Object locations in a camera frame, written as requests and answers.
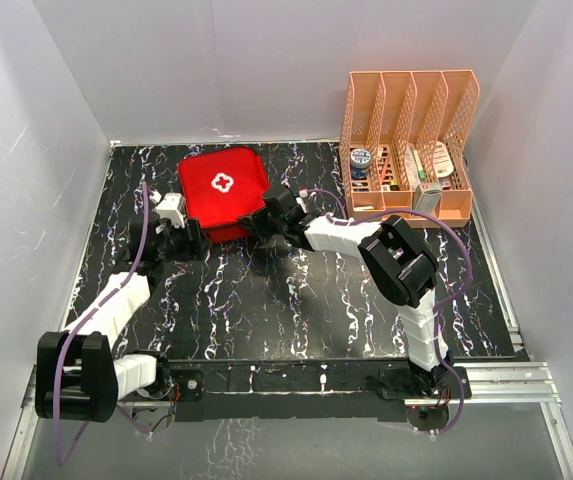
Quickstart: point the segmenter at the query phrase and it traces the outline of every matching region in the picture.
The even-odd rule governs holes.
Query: red first aid kit
[[[186,213],[199,219],[211,242],[249,235],[237,219],[262,208],[270,187],[259,155],[248,147],[227,148],[185,158],[177,172]]]

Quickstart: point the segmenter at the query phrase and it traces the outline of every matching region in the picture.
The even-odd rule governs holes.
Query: floor
[[[65,422],[64,438],[78,428]],[[539,404],[467,404],[457,428],[436,441],[372,419],[175,423],[148,441],[114,415],[88,427],[64,468],[55,463],[52,422],[40,421],[22,478],[558,480],[562,474]]]
[[[250,145],[271,184],[325,188],[343,198],[337,144]],[[139,146],[113,151],[69,315],[74,320],[105,285],[112,259],[141,214],[142,179],[165,194],[179,191],[177,165],[225,145]],[[331,198],[315,204],[339,214]],[[473,260],[473,286],[442,312],[444,337],[456,357],[514,357],[498,295],[473,222],[457,230]],[[425,230],[439,255],[437,297],[458,288],[461,253],[447,235]],[[243,239],[211,248],[206,262],[176,263],[165,284],[135,315],[116,356],[164,351],[173,360],[361,359],[406,356],[395,308],[357,259]]]

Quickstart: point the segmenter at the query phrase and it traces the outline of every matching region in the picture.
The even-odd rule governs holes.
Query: small bottle
[[[350,176],[353,180],[363,180],[367,177],[368,168],[373,162],[373,156],[365,148],[356,148],[350,152]]]

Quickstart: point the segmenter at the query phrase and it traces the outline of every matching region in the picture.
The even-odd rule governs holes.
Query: cable
[[[308,193],[325,193],[326,195],[333,197],[333,199],[335,199],[335,203],[337,203],[337,206],[342,212],[342,218],[348,218],[346,216],[346,210],[344,210],[344,205],[342,205],[341,200],[330,190],[324,190],[323,188],[307,188],[306,191]]]
[[[446,401],[445,402],[443,402],[444,393],[446,393]],[[450,403],[450,386],[447,385],[445,388],[442,388],[440,390],[439,398],[437,399],[437,403],[430,408],[442,408],[442,407],[445,407],[446,405],[448,405],[449,403]]]
[[[370,222],[372,220],[378,220],[385,215],[392,215],[394,213],[409,213],[411,215],[417,215],[418,217],[422,217],[422,218],[425,218],[426,220],[430,220],[435,225],[438,225],[439,227],[441,227],[444,231],[446,231],[446,233],[448,235],[451,236],[451,238],[455,241],[455,243],[457,244],[457,246],[461,250],[462,255],[464,256],[464,265],[466,268],[466,276],[464,278],[464,282],[462,283],[459,290],[457,290],[455,293],[453,293],[450,297],[437,302],[437,304],[435,305],[435,308],[433,309],[434,318],[435,318],[435,324],[434,324],[433,328],[434,328],[434,331],[437,332],[437,335],[435,335],[435,340],[434,340],[435,353],[437,354],[437,359],[439,360],[439,363],[451,375],[453,375],[453,377],[455,377],[455,380],[457,380],[457,386],[459,387],[459,404],[457,405],[457,413],[455,413],[455,417],[448,423],[448,425],[446,425],[444,428],[442,428],[440,430],[441,433],[444,433],[444,432],[447,432],[448,430],[450,430],[451,428],[453,428],[453,426],[459,421],[459,418],[462,415],[462,411],[464,410],[465,390],[464,390],[464,383],[462,382],[461,377],[458,375],[457,371],[453,367],[451,367],[448,363],[446,363],[444,361],[444,359],[442,358],[442,354],[439,351],[439,334],[442,333],[442,329],[441,329],[441,326],[439,325],[438,313],[447,303],[452,302],[456,298],[463,295],[466,290],[468,290],[468,288],[470,287],[470,284],[473,281],[473,264],[471,262],[470,255],[468,254],[468,250],[466,250],[466,246],[464,245],[464,242],[462,242],[462,239],[459,238],[459,235],[457,235],[455,233],[455,231],[452,228],[450,228],[448,225],[446,225],[444,222],[442,222],[438,218],[433,217],[432,215],[429,215],[428,213],[417,212],[417,211],[412,210],[410,208],[391,208],[388,210],[384,210],[383,212],[376,213],[374,215],[369,215],[368,217],[363,218],[361,220],[349,222],[346,225],[349,225],[349,226],[350,225],[359,225],[361,223]]]
[[[130,281],[132,276],[137,270],[139,266],[139,262],[142,258],[142,254],[144,253],[144,244],[146,243],[146,232],[148,225],[148,185],[146,182],[142,180],[142,197],[144,202],[144,228],[142,228],[142,236],[139,241],[139,248],[137,249],[137,255],[135,256],[135,261],[126,276],[126,279],[120,284],[120,288],[113,289],[106,297],[104,297],[100,302],[99,306],[102,307],[103,305],[108,302],[115,294],[117,294],[122,288],[126,286],[126,284]],[[77,442],[81,438],[84,430],[88,427],[88,420],[84,422],[84,424],[80,427],[79,431],[75,434],[71,445],[66,452],[66,455],[62,455],[62,422],[61,422],[61,393],[62,393],[62,376],[64,372],[64,361],[66,360],[66,354],[68,353],[68,349],[70,348],[71,343],[77,333],[82,329],[86,323],[99,311],[99,308],[93,308],[90,312],[88,312],[84,318],[73,328],[66,337],[64,341],[64,345],[62,345],[61,352],[57,357],[57,366],[55,367],[55,384],[53,386],[53,423],[54,423],[54,432],[55,432],[55,459],[57,460],[57,465],[60,467],[64,466],[66,462],[70,459],[70,456],[75,450],[77,446]],[[118,405],[117,408],[122,413],[126,413],[123,409]]]
[[[159,397],[151,397],[150,394],[143,388],[140,390],[137,390],[137,394],[141,395],[144,398],[147,398],[148,400],[163,400],[164,398],[166,398],[170,394],[170,392],[173,390],[174,386],[175,385],[173,385],[171,383],[170,387],[168,387],[168,390],[166,390],[166,393],[161,394]]]
[[[153,426],[153,428],[150,429],[150,433],[155,433],[155,430],[157,430],[157,427],[159,427],[162,422],[168,418],[173,418],[174,415],[172,413],[167,413],[166,415],[164,415],[162,418],[160,418],[159,420],[157,420],[157,423],[155,424],[155,426]]]
[[[137,430],[139,430],[140,432],[142,432],[145,435],[151,435],[153,433],[152,430],[150,430],[148,427],[145,427],[144,425],[142,425],[141,423],[139,423],[137,420],[135,420],[133,417],[131,417],[130,413],[128,413],[124,407],[122,407],[121,405],[117,405],[117,411],[119,413],[121,413],[124,418],[126,418],[126,420],[128,420],[130,423],[132,423],[135,428]]]

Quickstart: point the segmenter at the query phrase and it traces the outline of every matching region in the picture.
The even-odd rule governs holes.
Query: box
[[[432,214],[462,227],[471,216],[473,192],[463,163],[463,150],[479,98],[471,70],[351,72],[340,137],[340,160],[348,214],[364,218],[391,208],[412,208],[404,156],[412,143],[427,182],[438,181],[433,168],[436,141],[446,145],[454,165],[451,188],[444,190]],[[365,148],[376,168],[367,178],[350,177],[350,152]],[[394,181],[399,187],[386,188]],[[434,227],[424,218],[399,214],[413,227]]]
[[[213,243],[250,233],[237,219],[264,207],[270,187],[262,159],[248,147],[234,147],[185,158],[177,167],[186,213],[199,219]]]

